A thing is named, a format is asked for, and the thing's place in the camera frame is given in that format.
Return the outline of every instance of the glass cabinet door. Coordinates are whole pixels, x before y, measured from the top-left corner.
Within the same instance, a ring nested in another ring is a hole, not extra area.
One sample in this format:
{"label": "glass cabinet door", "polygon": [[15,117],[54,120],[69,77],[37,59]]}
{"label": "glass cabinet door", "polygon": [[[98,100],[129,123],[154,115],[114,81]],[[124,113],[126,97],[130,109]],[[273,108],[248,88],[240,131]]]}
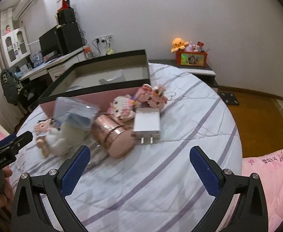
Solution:
{"label": "glass cabinet door", "polygon": [[13,32],[2,37],[2,46],[8,66],[11,67],[20,60]]}
{"label": "glass cabinet door", "polygon": [[25,29],[21,27],[21,28],[14,30],[13,32],[14,32],[16,47],[17,47],[20,59],[30,55],[30,49],[29,49],[29,46],[27,46],[28,42],[26,38]]}
{"label": "glass cabinet door", "polygon": [[10,61],[13,62],[14,60],[16,60],[16,56],[15,56],[15,51],[13,48],[13,43],[12,43],[12,38],[10,36],[8,36],[5,39],[5,45],[6,45],[6,51],[8,52],[8,56],[10,58]]}

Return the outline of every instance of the rose gold cup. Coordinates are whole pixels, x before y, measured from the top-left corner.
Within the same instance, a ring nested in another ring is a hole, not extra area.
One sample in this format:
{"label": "rose gold cup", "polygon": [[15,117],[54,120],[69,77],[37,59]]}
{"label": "rose gold cup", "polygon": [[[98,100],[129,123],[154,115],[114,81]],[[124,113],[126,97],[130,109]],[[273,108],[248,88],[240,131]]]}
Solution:
{"label": "rose gold cup", "polygon": [[92,133],[113,158],[126,155],[135,146],[132,130],[111,115],[101,115],[93,121]]}

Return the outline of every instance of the power outlet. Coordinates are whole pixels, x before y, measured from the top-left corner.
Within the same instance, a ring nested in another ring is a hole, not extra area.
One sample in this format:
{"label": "power outlet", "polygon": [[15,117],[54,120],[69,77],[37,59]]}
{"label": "power outlet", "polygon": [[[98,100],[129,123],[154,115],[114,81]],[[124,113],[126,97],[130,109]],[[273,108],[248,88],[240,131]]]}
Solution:
{"label": "power outlet", "polygon": [[103,35],[103,36],[98,36],[94,39],[99,39],[100,42],[102,42],[103,39],[107,40],[107,41],[111,41],[114,39],[114,35],[113,34],[107,34],[107,35]]}

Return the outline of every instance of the plastic bag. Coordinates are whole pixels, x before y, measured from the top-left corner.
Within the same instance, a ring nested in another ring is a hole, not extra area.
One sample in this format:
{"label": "plastic bag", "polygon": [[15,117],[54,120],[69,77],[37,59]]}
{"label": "plastic bag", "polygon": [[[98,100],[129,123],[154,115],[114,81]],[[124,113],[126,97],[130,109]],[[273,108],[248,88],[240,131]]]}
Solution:
{"label": "plastic bag", "polygon": [[76,98],[58,97],[53,118],[84,131],[90,130],[99,107]]}

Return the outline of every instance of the box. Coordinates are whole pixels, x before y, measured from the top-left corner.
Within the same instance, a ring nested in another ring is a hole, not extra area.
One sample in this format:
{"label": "box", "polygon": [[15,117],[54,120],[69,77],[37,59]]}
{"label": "box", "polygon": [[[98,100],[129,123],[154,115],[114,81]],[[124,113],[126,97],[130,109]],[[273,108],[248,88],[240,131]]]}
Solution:
{"label": "box", "polygon": [[206,67],[207,53],[177,51],[176,61],[180,66]]}
{"label": "box", "polygon": [[38,103],[48,117],[53,116],[57,97],[75,97],[105,112],[115,97],[134,95],[143,84],[150,84],[146,51],[116,53],[72,65],[44,91]]}

